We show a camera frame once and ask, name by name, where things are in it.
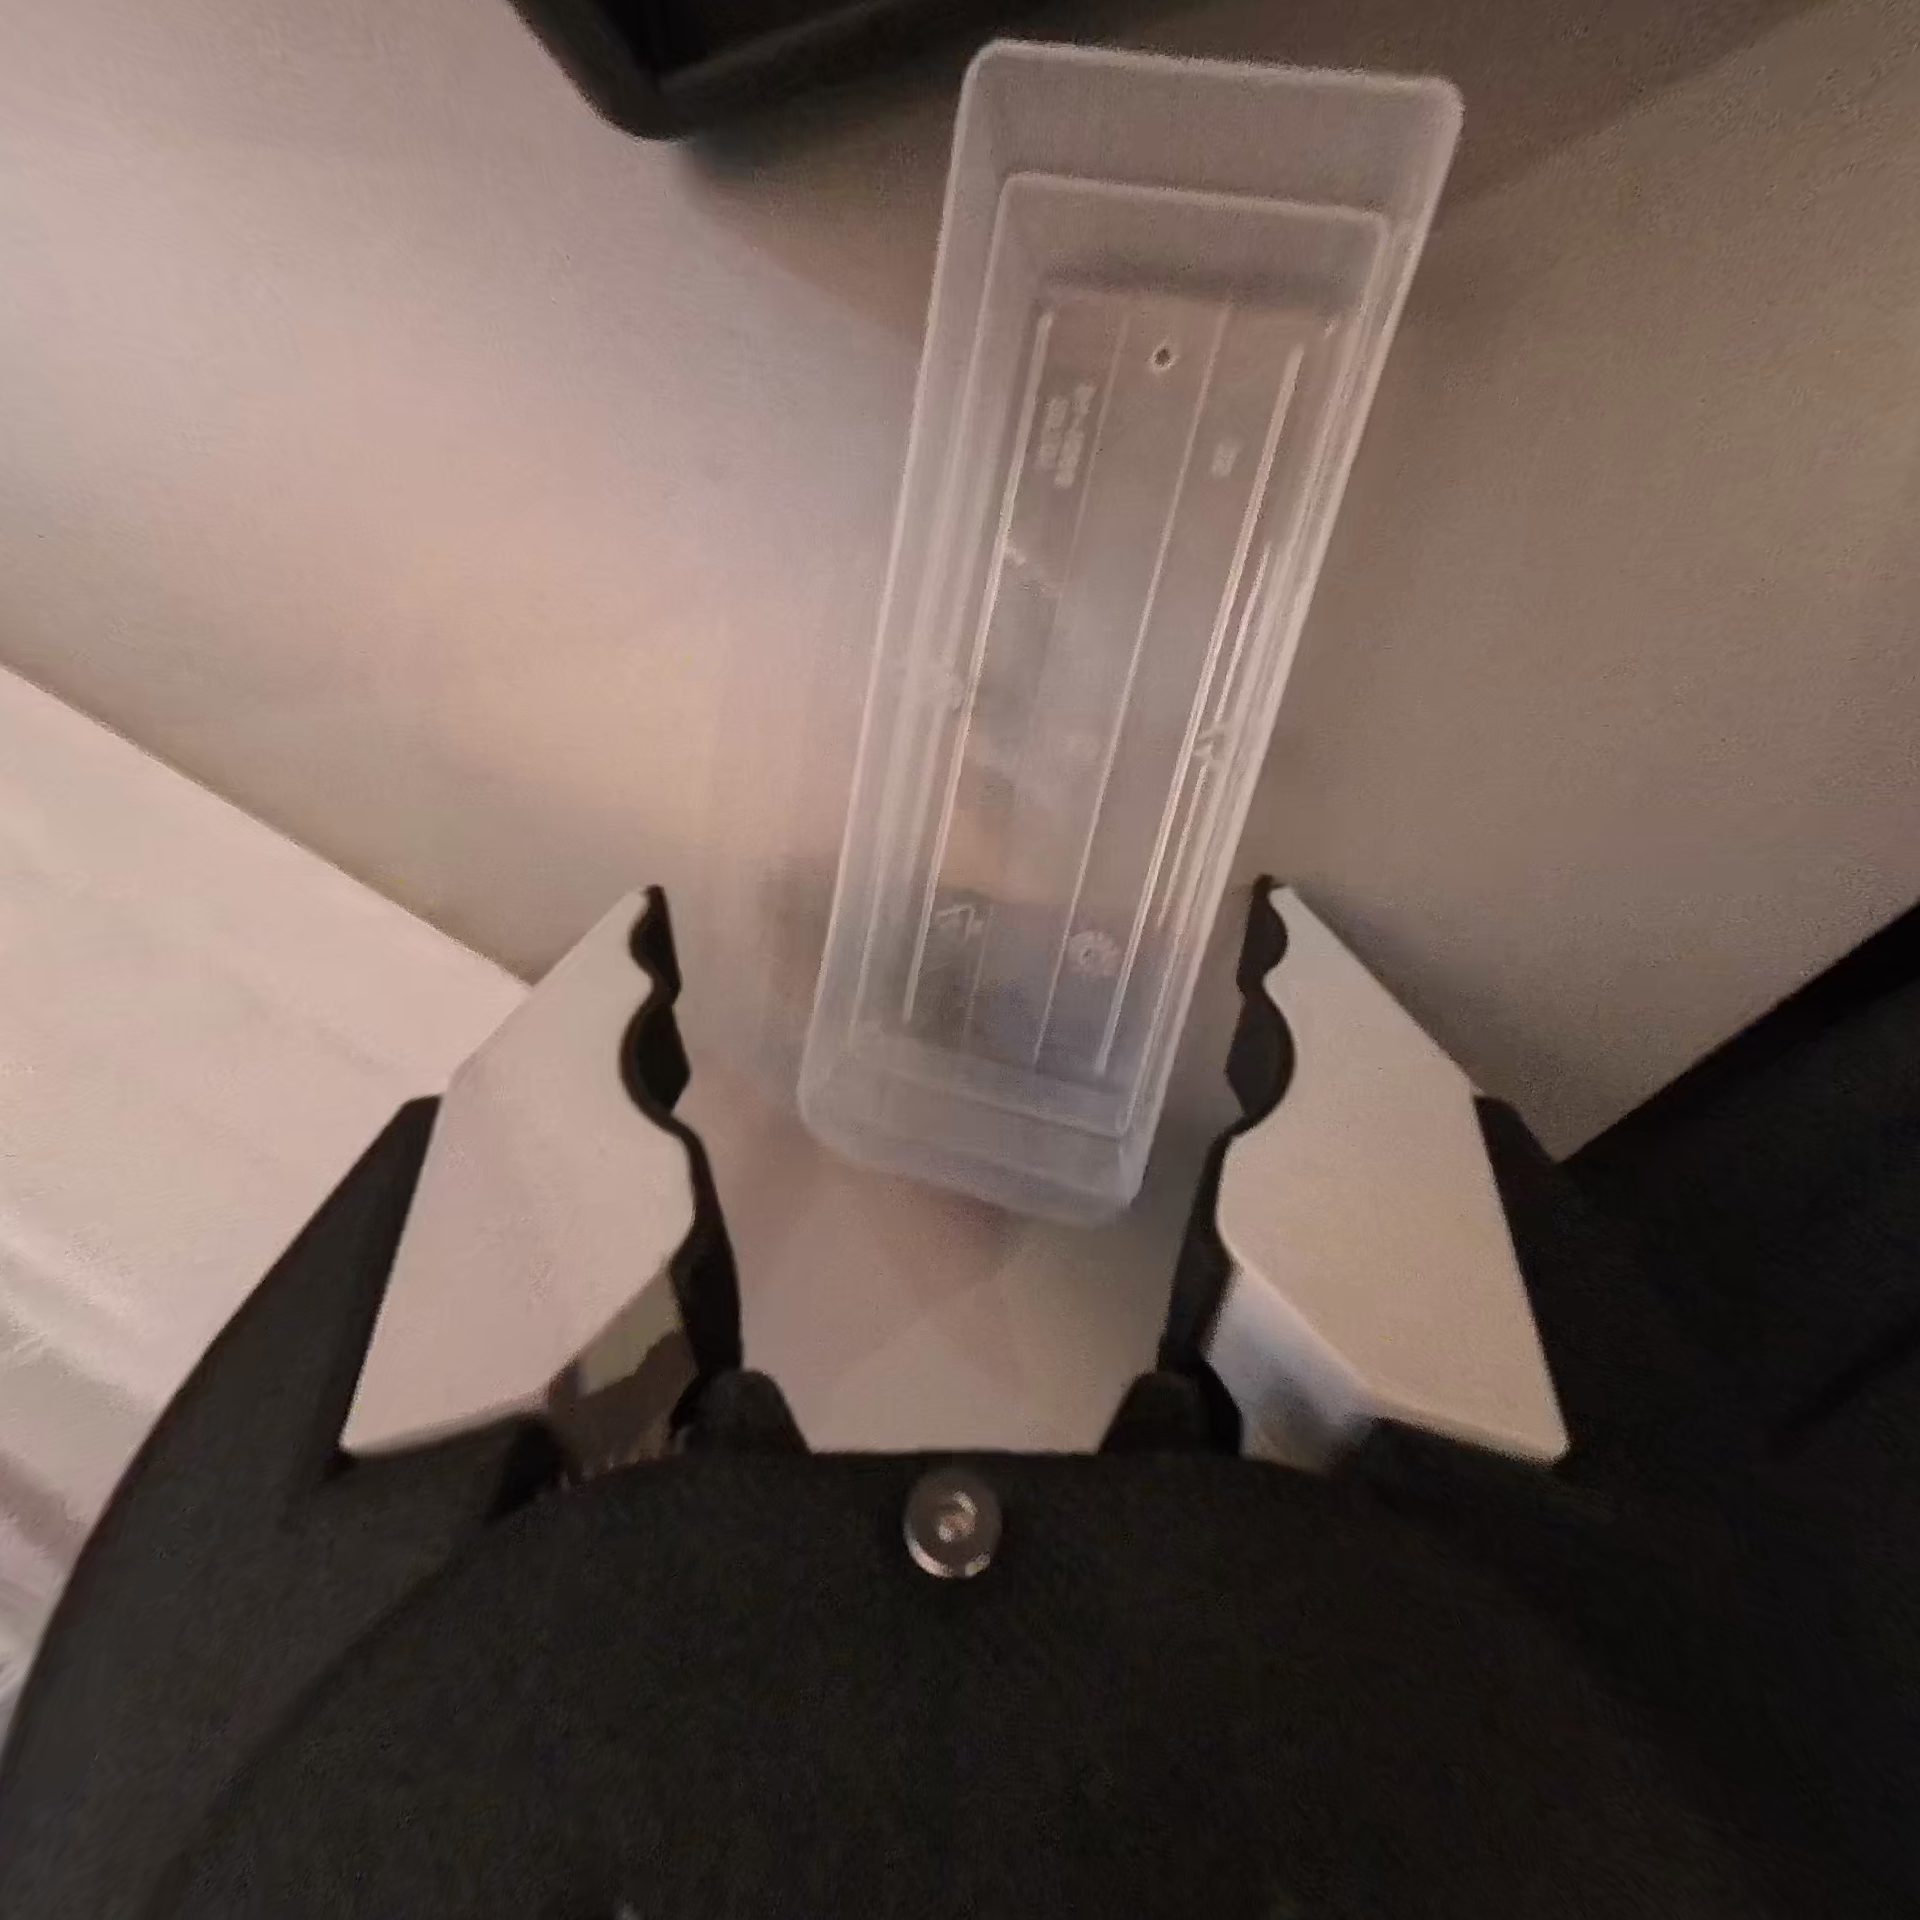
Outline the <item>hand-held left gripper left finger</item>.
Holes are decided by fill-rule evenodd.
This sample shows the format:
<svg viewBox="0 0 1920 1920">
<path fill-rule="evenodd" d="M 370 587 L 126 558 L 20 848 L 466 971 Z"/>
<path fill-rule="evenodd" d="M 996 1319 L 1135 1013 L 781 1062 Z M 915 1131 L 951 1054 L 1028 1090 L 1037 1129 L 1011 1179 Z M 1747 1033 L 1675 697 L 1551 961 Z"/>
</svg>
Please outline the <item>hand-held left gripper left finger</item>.
<svg viewBox="0 0 1920 1920">
<path fill-rule="evenodd" d="M 680 961 L 661 886 L 614 903 L 450 1077 L 342 1446 L 535 1422 L 564 1457 L 670 1453 L 741 1363 L 736 1263 L 679 1114 Z"/>
</svg>

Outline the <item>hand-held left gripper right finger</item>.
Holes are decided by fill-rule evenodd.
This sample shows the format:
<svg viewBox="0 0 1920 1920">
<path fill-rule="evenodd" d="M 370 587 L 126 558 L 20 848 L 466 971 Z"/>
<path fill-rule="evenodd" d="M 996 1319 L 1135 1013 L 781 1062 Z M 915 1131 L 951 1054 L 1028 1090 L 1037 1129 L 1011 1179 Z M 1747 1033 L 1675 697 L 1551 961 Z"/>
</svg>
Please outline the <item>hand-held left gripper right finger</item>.
<svg viewBox="0 0 1920 1920">
<path fill-rule="evenodd" d="M 1475 1080 L 1294 889 L 1254 886 L 1234 1125 L 1192 1197 L 1162 1360 L 1244 1456 L 1328 1469 L 1386 1424 L 1567 1451 Z"/>
</svg>

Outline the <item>clear plastic storage bin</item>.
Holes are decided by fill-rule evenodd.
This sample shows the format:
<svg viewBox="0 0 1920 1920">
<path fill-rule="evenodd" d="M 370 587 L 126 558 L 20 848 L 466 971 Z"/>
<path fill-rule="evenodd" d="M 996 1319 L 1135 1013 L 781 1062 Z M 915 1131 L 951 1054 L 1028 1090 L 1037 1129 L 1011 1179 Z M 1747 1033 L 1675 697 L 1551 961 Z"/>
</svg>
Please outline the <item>clear plastic storage bin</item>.
<svg viewBox="0 0 1920 1920">
<path fill-rule="evenodd" d="M 523 993 L 5 672 L 5 1706 L 205 1344 Z"/>
</svg>

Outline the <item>clear plastic drawer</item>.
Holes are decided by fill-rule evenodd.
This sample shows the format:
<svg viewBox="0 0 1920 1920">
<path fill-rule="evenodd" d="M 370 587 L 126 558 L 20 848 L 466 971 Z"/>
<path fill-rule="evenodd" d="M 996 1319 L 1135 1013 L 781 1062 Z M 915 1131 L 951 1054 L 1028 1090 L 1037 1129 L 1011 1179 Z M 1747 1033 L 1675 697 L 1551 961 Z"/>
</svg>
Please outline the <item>clear plastic drawer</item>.
<svg viewBox="0 0 1920 1920">
<path fill-rule="evenodd" d="M 970 64 L 800 1062 L 834 1151 L 1133 1203 L 1463 117 L 1428 74 Z"/>
</svg>

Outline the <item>black drawer cabinet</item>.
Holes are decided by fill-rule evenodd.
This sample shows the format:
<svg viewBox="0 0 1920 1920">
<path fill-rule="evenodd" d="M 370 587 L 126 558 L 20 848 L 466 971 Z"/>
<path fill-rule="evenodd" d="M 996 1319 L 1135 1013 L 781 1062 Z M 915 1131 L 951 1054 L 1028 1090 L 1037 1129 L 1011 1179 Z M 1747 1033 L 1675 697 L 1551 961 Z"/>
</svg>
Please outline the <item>black drawer cabinet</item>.
<svg viewBox="0 0 1920 1920">
<path fill-rule="evenodd" d="M 680 139 L 978 43 L 1039 2 L 511 2 L 607 123 Z"/>
</svg>

